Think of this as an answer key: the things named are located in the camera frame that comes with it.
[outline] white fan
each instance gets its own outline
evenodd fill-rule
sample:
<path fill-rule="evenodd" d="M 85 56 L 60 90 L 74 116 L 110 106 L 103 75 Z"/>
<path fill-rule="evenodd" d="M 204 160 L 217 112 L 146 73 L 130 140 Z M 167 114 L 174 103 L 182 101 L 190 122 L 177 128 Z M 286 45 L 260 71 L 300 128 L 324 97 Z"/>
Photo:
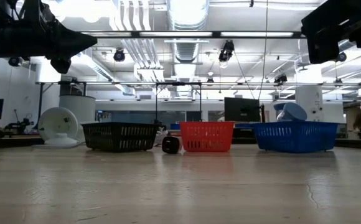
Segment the white fan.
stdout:
<path fill-rule="evenodd" d="M 38 130 L 45 145 L 70 147 L 78 144 L 79 123 L 75 115 L 66 108 L 51 108 L 42 114 Z"/>

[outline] red basket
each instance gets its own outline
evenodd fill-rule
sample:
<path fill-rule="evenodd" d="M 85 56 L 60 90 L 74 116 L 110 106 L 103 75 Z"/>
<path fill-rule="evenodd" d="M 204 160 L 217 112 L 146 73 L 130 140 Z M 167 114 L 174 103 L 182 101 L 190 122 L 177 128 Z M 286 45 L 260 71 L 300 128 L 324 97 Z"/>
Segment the red basket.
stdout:
<path fill-rule="evenodd" d="M 227 152 L 232 146 L 234 122 L 180 122 L 188 152 Z"/>

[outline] fluorescent light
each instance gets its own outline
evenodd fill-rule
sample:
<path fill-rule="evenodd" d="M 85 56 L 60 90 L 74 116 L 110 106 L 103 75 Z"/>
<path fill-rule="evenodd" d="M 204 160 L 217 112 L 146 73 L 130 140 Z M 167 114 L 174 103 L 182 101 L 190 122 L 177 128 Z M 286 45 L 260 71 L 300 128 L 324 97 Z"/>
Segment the fluorescent light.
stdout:
<path fill-rule="evenodd" d="M 112 82 L 87 82 L 87 85 L 111 85 Z"/>
<path fill-rule="evenodd" d="M 154 82 L 121 82 L 122 85 L 155 85 Z"/>
<path fill-rule="evenodd" d="M 221 32 L 221 37 L 291 37 L 293 32 Z"/>
<path fill-rule="evenodd" d="M 178 44 L 178 43 L 185 43 L 185 44 L 207 44 L 209 40 L 164 40 L 166 44 Z"/>
<path fill-rule="evenodd" d="M 140 32 L 141 37 L 210 37 L 212 32 Z"/>
<path fill-rule="evenodd" d="M 130 32 L 82 32 L 86 35 L 91 35 L 92 37 L 131 37 Z"/>
<path fill-rule="evenodd" d="M 333 91 L 338 91 L 338 90 L 343 90 L 343 89 L 346 89 L 346 88 L 350 88 L 351 86 L 342 86 L 342 87 L 337 87 L 333 90 L 330 90 L 330 91 L 327 91 L 327 92 L 324 92 L 323 94 L 328 94 L 328 93 L 331 93 Z"/>
<path fill-rule="evenodd" d="M 208 82 L 203 82 L 203 83 L 201 83 L 202 85 L 237 85 L 238 83 L 231 83 L 231 82 L 222 82 L 222 83 L 220 83 L 220 82 L 213 82 L 213 83 L 208 83 Z"/>

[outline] white cylinder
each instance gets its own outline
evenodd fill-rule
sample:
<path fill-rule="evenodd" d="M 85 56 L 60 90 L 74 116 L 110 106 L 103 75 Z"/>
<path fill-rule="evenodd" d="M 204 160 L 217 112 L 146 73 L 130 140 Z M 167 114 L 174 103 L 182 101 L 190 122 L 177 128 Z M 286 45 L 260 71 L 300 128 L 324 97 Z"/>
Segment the white cylinder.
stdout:
<path fill-rule="evenodd" d="M 96 102 L 93 97 L 62 95 L 60 96 L 59 106 L 69 109 L 79 123 L 91 123 L 95 121 Z"/>
<path fill-rule="evenodd" d="M 296 88 L 296 103 L 306 114 L 307 121 L 323 121 L 323 94 L 321 86 L 299 86 Z"/>

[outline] black basket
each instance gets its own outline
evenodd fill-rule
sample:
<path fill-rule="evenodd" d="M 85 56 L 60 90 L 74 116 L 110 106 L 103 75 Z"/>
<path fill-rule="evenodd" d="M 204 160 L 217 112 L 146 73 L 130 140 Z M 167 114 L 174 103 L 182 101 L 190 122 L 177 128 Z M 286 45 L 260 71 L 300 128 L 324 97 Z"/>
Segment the black basket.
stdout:
<path fill-rule="evenodd" d="M 82 127 L 87 147 L 113 152 L 152 149 L 157 133 L 155 124 L 107 122 Z"/>

